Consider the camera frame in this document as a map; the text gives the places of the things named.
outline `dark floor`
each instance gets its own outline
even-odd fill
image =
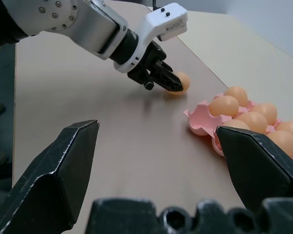
[[[15,45],[4,46],[0,50],[0,101],[6,110],[0,115],[0,150],[12,162],[14,138],[14,87],[15,87]],[[10,187],[11,182],[4,180],[0,188]]]

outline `screw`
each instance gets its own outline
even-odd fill
[[[45,9],[43,7],[39,7],[39,12],[40,13],[45,13]]]
[[[61,7],[61,6],[62,6],[62,3],[61,3],[60,1],[56,1],[56,2],[55,2],[55,5],[56,5],[57,7]]]

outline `bolt hole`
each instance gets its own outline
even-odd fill
[[[178,211],[169,212],[166,215],[167,224],[174,230],[180,230],[186,225],[186,218]]]
[[[244,232],[251,232],[255,228],[253,220],[244,213],[234,214],[233,220],[236,227]]]

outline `egg carton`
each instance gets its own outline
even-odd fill
[[[224,94],[217,94],[213,99],[223,96]],[[209,103],[204,100],[196,105],[193,112],[185,110],[184,114],[188,117],[188,124],[191,131],[198,136],[211,136],[211,144],[215,152],[221,156],[224,153],[221,149],[218,137],[216,135],[217,126],[223,125],[225,122],[237,118],[243,113],[247,113],[256,103],[249,100],[247,107],[239,106],[238,113],[232,118],[231,116],[219,115],[212,116],[209,112]],[[265,134],[275,131],[275,127],[282,122],[281,119],[277,118],[273,125],[268,125]]]

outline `table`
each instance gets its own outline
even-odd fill
[[[134,29],[149,10],[108,2]],[[79,220],[83,233],[92,201],[140,197],[158,212],[176,205],[191,214],[203,198],[227,209],[243,206],[222,157],[208,137],[191,134],[183,114],[211,100],[226,86],[183,43],[160,43],[167,63],[192,78],[188,95],[169,98],[160,87],[147,91],[62,35],[41,33],[17,45],[14,183],[31,160],[74,122],[98,119],[92,173]]]
[[[272,102],[293,119],[293,58],[234,17],[188,12],[181,41],[227,86],[244,87],[256,102]]]

